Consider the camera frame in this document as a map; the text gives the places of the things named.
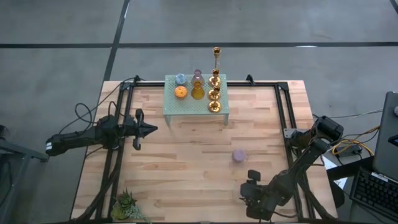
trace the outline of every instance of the succulent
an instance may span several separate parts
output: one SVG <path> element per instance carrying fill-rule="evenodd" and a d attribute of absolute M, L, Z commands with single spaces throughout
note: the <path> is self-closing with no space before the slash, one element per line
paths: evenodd
<path fill-rule="evenodd" d="M 111 216 L 115 220 L 124 220 L 127 218 L 132 218 L 135 220 L 143 219 L 148 224 L 152 224 L 147 217 L 145 217 L 139 207 L 136 206 L 137 200 L 134 200 L 132 193 L 123 190 L 123 193 L 119 195 L 116 203 L 113 205 Z"/>

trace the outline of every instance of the wooden tabletop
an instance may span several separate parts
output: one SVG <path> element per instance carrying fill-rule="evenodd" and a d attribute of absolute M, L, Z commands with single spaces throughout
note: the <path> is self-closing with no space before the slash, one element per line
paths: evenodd
<path fill-rule="evenodd" d="M 119 83 L 105 82 L 99 100 Z M 288 83 L 297 126 L 310 128 L 313 119 L 304 82 Z M 176 116 L 167 127 L 162 115 L 163 94 L 162 87 L 134 89 L 131 114 L 142 108 L 144 121 L 159 129 L 141 141 L 141 151 L 133 149 L 132 138 L 126 139 L 118 192 L 131 191 L 143 214 L 153 222 L 256 222 L 246 217 L 246 206 L 239 199 L 239 186 L 246 181 L 248 170 L 261 172 L 261 184 L 267 184 L 288 168 L 274 89 L 228 87 L 228 126 L 222 116 Z M 108 103 L 117 97 L 115 91 L 99 106 L 96 119 L 108 114 Z M 286 107 L 284 111 L 289 124 Z M 88 153 L 96 148 L 89 147 Z M 235 149 L 246 151 L 246 161 L 232 161 Z M 102 149 L 85 160 L 73 218 L 81 215 L 98 193 L 105 158 Z M 337 217 L 325 168 L 313 166 L 307 175 L 312 192 Z M 103 216 L 108 211 L 109 194 Z M 303 194 L 301 199 L 307 214 Z M 293 199 L 276 211 L 294 214 Z M 272 217 L 273 222 L 292 220 L 296 218 Z"/>

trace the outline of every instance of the gray floor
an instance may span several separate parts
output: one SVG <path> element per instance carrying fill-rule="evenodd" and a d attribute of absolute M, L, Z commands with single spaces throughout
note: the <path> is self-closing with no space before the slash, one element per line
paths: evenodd
<path fill-rule="evenodd" d="M 122 4 L 1 1 L 0 44 L 111 43 Z M 398 41 L 397 23 L 388 0 L 137 0 L 130 3 L 121 42 Z M 9 140 L 44 152 L 45 140 L 75 118 L 76 103 L 96 104 L 109 52 L 0 49 L 0 123 L 10 129 Z M 339 116 L 382 108 L 385 93 L 398 91 L 397 54 L 398 47 L 224 48 L 220 66 L 231 80 L 248 73 L 257 80 L 305 80 L 313 112 Z M 161 80 L 196 68 L 210 71 L 212 63 L 211 49 L 119 49 L 111 80 Z M 380 114 L 339 119 L 346 133 L 379 121 Z M 83 154 L 76 149 L 47 164 L 33 162 L 14 223 L 68 220 Z M 343 219 L 347 206 L 339 209 Z"/>

